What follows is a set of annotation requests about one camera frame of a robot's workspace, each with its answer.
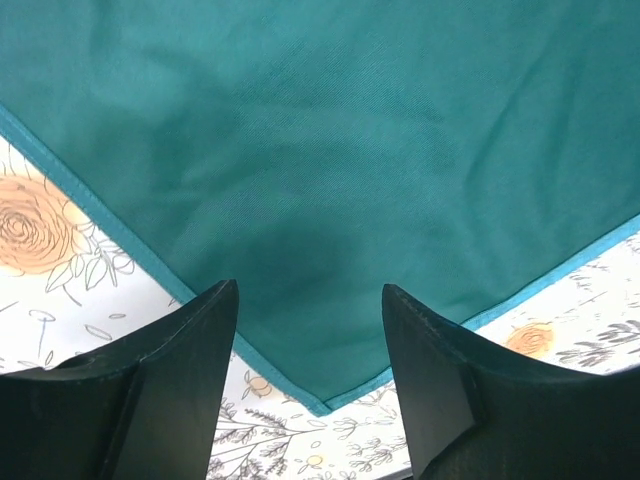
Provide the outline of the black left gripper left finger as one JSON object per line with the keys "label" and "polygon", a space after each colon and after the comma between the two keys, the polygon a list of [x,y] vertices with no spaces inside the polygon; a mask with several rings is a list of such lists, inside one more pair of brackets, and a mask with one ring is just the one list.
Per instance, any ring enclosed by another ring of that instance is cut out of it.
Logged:
{"label": "black left gripper left finger", "polygon": [[238,286],[51,370],[1,379],[5,479],[205,477],[236,330]]}

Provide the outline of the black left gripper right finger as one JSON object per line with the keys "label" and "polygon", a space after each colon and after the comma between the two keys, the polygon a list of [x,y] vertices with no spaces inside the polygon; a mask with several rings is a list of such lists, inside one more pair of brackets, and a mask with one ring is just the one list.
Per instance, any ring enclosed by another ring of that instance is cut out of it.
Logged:
{"label": "black left gripper right finger", "polygon": [[508,350],[386,285],[382,316],[417,479],[635,479],[639,372]]}

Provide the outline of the teal cloth napkin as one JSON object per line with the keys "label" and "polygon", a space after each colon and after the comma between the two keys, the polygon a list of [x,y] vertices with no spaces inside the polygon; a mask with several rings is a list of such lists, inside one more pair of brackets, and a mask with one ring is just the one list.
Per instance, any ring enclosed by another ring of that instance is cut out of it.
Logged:
{"label": "teal cloth napkin", "polygon": [[316,415],[639,228],[635,1],[5,1],[1,133]]}

